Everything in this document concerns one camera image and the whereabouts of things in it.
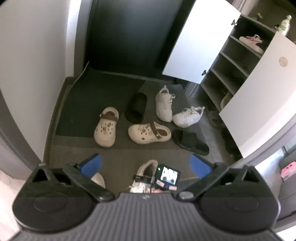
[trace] shoe cabinet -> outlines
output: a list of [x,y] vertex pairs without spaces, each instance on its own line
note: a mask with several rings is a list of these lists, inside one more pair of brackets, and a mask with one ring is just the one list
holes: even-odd
[[[227,92],[235,95],[262,58],[261,54],[241,42],[239,37],[257,34],[264,40],[266,49],[275,33],[275,30],[252,18],[244,15],[239,17],[209,72],[201,81],[202,88],[219,112],[220,103]],[[219,90],[214,90],[212,86],[217,86]]]
[[[263,55],[239,40],[255,34]],[[295,44],[226,0],[196,0],[163,74],[201,85],[246,158],[296,114],[295,56]]]

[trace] black slipper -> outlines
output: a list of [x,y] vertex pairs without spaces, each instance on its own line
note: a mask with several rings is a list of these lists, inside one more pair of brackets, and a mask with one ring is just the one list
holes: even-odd
[[210,152],[208,145],[199,140],[195,132],[174,130],[172,139],[176,145],[196,154],[206,156]]
[[129,101],[124,115],[126,119],[133,124],[140,124],[143,121],[147,96],[138,92]]

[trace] white cabinet door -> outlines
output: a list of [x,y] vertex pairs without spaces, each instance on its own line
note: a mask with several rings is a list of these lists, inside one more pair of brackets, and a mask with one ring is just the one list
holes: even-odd
[[200,83],[222,49],[240,12],[226,0],[196,0],[163,70]]
[[276,33],[220,116],[246,158],[296,114],[296,45]]

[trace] hinge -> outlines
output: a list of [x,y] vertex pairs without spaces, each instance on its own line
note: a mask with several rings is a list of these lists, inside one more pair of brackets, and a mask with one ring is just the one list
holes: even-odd
[[235,19],[232,21],[231,25],[237,25],[237,23],[235,22]]

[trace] pink object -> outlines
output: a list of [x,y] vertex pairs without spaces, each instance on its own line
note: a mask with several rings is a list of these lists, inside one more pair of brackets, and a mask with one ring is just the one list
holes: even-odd
[[281,171],[281,177],[285,181],[291,176],[293,176],[295,173],[296,173],[296,161],[290,163]]

